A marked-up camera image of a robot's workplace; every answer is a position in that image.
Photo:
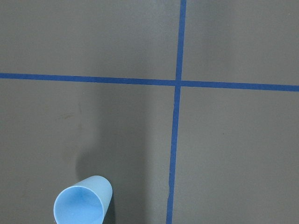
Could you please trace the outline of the light blue plastic cup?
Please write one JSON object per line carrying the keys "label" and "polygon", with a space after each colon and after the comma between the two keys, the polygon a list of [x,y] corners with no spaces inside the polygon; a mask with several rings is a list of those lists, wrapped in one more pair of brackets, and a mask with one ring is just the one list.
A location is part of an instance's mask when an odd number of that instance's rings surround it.
{"label": "light blue plastic cup", "polygon": [[104,177],[88,177],[59,193],[53,206],[57,224],[101,224],[112,199],[111,183]]}

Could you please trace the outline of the blue tape grid lines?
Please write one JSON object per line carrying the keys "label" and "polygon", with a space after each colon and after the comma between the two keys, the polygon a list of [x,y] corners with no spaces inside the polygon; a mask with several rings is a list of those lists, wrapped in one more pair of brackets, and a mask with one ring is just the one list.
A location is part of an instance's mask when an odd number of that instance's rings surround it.
{"label": "blue tape grid lines", "polygon": [[1,73],[0,74],[1,79],[173,86],[174,101],[173,101],[170,167],[169,167],[169,181],[168,181],[169,194],[167,199],[167,210],[166,210],[167,224],[172,223],[172,217],[173,217],[181,88],[196,87],[196,88],[220,88],[220,89],[259,90],[259,91],[286,91],[286,92],[299,91],[298,85],[289,85],[289,84],[255,84],[255,83],[183,80],[182,69],[183,69],[184,40],[185,40],[186,6],[187,6],[187,1],[182,0],[180,2],[180,14],[179,14],[179,25],[178,25],[178,47],[177,47],[177,56],[176,56],[177,58],[176,75],[174,80],[124,78],[124,77],[89,77],[89,76],[67,76],[67,75],[21,74],[21,73]]}

